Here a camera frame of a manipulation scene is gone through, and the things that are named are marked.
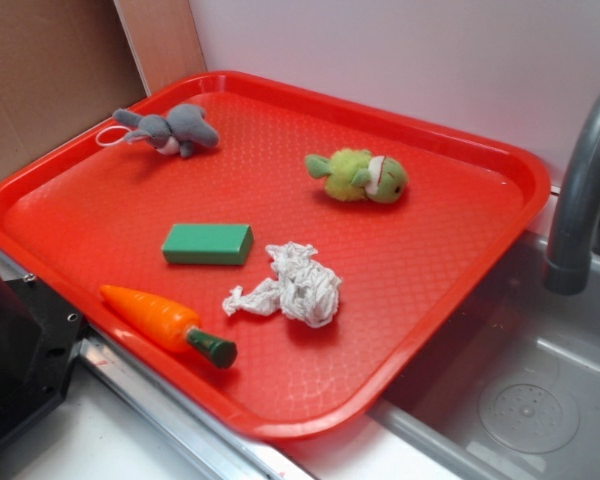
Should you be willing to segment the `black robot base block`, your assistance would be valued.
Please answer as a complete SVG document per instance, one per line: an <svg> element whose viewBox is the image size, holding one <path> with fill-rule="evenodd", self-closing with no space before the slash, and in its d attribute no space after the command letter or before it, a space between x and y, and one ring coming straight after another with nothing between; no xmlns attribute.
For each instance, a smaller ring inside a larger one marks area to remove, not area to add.
<svg viewBox="0 0 600 480"><path fill-rule="evenodd" d="M45 282L0 276L0 449L64 401L85 328Z"/></svg>

